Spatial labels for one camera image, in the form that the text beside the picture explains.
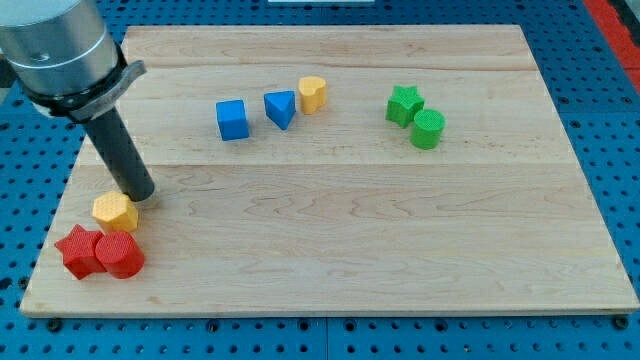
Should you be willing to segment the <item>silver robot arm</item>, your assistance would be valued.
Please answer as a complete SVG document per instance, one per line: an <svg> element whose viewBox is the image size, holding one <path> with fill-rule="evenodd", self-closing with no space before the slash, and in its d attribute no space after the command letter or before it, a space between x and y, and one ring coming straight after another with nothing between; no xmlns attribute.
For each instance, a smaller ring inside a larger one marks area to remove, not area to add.
<svg viewBox="0 0 640 360"><path fill-rule="evenodd" d="M146 72L113 40L93 0L1 0L1 50L48 116L94 120Z"/></svg>

